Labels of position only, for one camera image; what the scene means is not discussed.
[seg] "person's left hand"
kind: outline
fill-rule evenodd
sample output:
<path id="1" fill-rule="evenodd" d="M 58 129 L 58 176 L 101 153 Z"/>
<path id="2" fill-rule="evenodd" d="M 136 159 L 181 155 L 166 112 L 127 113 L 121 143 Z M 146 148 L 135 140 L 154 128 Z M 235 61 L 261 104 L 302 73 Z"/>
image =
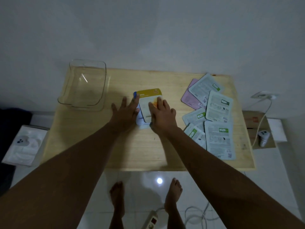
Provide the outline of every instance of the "person's left hand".
<path id="1" fill-rule="evenodd" d="M 123 97 L 119 110 L 117 110 L 114 103 L 111 104 L 112 117 L 109 122 L 113 123 L 118 132 L 127 131 L 135 124 L 135 120 L 140 111 L 140 109 L 137 108 L 139 98 L 140 96 L 137 96 L 135 99 L 132 99 L 130 104 L 126 106 L 127 98 Z"/>

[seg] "green label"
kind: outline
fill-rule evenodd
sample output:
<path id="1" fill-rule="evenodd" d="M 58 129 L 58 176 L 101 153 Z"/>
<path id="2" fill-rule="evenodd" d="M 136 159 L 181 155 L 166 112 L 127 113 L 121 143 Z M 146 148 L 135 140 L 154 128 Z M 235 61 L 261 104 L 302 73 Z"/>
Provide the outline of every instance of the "green label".
<path id="1" fill-rule="evenodd" d="M 227 101 L 225 101 L 225 100 L 221 100 L 221 102 L 222 102 L 223 104 L 230 105 L 230 103 L 227 102 Z"/>
<path id="2" fill-rule="evenodd" d="M 203 113 L 198 114 L 197 118 L 200 119 L 200 118 L 205 117 L 205 116 L 206 116 L 206 113 L 203 112 Z"/>
<path id="3" fill-rule="evenodd" d="M 192 132 L 189 134 L 190 138 L 193 138 L 193 136 L 196 134 L 197 130 L 193 129 Z"/>
<path id="4" fill-rule="evenodd" d="M 213 84 L 212 85 L 217 91 L 220 91 L 220 88 L 216 85 L 216 84 Z"/>
<path id="5" fill-rule="evenodd" d="M 227 128 L 219 128 L 219 132 L 229 132 L 229 129 L 227 129 Z"/>

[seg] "pink packet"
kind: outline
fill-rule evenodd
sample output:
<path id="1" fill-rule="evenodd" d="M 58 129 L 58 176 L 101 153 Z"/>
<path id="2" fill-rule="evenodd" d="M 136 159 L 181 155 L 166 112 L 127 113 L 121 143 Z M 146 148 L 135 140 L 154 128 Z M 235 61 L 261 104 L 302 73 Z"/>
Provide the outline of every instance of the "pink packet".
<path id="1" fill-rule="evenodd" d="M 198 81 L 198 79 L 193 79 L 190 83 L 190 85 L 188 86 L 188 88 L 186 89 L 185 93 L 183 94 L 181 101 L 183 103 L 185 103 L 186 105 L 188 105 L 189 107 L 197 110 L 199 108 L 206 108 L 199 100 L 197 100 L 197 98 L 195 96 L 193 96 L 190 92 L 189 92 L 189 88 L 192 87 L 196 82 Z"/>

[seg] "person's right arm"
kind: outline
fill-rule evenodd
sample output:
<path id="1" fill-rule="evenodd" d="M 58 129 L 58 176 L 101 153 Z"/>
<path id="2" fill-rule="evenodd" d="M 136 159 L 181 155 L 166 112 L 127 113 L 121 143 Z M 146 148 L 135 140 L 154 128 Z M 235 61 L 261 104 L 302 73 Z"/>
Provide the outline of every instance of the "person's right arm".
<path id="1" fill-rule="evenodd" d="M 230 228 L 305 228 L 305 224 L 254 182 L 188 137 L 176 123 L 176 111 L 158 98 L 149 103 L 152 129 L 176 149 L 190 175 Z"/>

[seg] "electrical socket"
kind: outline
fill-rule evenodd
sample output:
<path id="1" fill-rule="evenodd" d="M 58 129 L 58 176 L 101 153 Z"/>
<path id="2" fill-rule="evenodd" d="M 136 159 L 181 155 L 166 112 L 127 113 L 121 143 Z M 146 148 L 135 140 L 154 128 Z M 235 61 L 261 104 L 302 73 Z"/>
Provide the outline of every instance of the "electrical socket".
<path id="1" fill-rule="evenodd" d="M 261 91 L 258 92 L 256 94 L 254 94 L 253 96 L 251 96 L 251 98 L 254 99 L 276 99 L 279 96 L 278 93 L 273 93 L 273 92 L 269 92 L 269 91 Z"/>

